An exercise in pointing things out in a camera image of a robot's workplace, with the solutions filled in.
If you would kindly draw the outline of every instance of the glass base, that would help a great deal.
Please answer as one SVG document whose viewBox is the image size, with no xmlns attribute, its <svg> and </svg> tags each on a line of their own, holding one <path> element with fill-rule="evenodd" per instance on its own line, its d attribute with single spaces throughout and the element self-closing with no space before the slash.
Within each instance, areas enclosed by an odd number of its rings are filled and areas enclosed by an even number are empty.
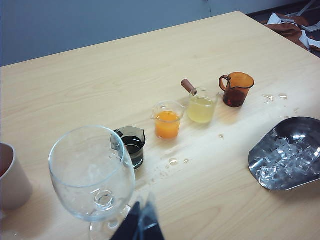
<svg viewBox="0 0 320 240">
<path fill-rule="evenodd" d="M 91 222 L 89 228 L 90 240 L 109 240 L 115 234 L 121 223 L 126 219 L 131 206 L 127 205 L 115 218 L 101 222 Z"/>
</svg>

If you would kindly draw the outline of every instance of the pitcher handle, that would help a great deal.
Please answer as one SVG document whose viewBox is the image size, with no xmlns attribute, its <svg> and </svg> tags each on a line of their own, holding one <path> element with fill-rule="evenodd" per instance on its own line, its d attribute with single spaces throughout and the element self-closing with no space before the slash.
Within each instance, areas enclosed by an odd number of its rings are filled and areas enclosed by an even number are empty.
<svg viewBox="0 0 320 240">
<path fill-rule="evenodd" d="M 226 91 L 226 87 L 224 85 L 223 79 L 228 80 L 228 76 L 227 75 L 223 75 L 219 78 L 219 87 L 225 92 Z"/>
</svg>

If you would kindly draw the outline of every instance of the white wall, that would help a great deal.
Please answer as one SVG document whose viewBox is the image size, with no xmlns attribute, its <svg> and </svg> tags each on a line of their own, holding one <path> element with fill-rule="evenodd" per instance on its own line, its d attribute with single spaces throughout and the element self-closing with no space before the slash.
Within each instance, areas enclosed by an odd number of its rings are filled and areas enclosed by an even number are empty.
<svg viewBox="0 0 320 240">
<path fill-rule="evenodd" d="M 0 0 L 0 66 L 300 0 Z"/>
</svg>

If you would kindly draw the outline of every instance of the light wood tabletop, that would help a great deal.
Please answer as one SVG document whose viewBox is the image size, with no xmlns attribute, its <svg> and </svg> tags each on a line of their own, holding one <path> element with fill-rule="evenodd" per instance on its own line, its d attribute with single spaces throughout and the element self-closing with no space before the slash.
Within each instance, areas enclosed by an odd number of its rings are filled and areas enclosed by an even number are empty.
<svg viewBox="0 0 320 240">
<path fill-rule="evenodd" d="M 185 115 L 176 139 L 155 136 L 154 104 L 188 103 L 181 80 L 222 93 L 218 79 L 232 72 L 255 81 L 242 107 L 220 95 L 210 124 Z M 248 168 L 249 151 L 286 117 L 320 119 L 319 76 L 319 58 L 241 12 L 2 67 L 1 141 L 15 147 L 33 194 L 2 212 L 1 239 L 88 239 L 48 168 L 54 143 L 85 125 L 145 130 L 130 203 L 153 192 L 167 240 L 319 239 L 320 182 L 273 192 Z"/>
</svg>

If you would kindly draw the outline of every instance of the floor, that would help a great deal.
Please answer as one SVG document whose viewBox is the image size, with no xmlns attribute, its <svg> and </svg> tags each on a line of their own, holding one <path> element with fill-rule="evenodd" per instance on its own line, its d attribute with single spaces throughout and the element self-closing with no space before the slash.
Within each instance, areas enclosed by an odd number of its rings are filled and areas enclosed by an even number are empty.
<svg viewBox="0 0 320 240">
<path fill-rule="evenodd" d="M 268 20 L 273 13 L 279 13 L 283 15 L 293 14 L 300 12 L 307 4 L 309 0 L 302 1 L 301 3 L 286 5 L 282 7 L 277 7 L 265 11 L 255 12 L 248 14 L 248 16 L 258 22 Z M 316 1 L 309 10 L 305 11 L 302 16 L 309 22 L 310 25 L 314 25 L 320 21 L 320 0 Z M 305 31 L 308 37 L 314 37 L 314 40 L 320 41 L 320 30 L 314 32 Z M 319 51 L 312 51 L 312 54 L 320 58 Z"/>
</svg>

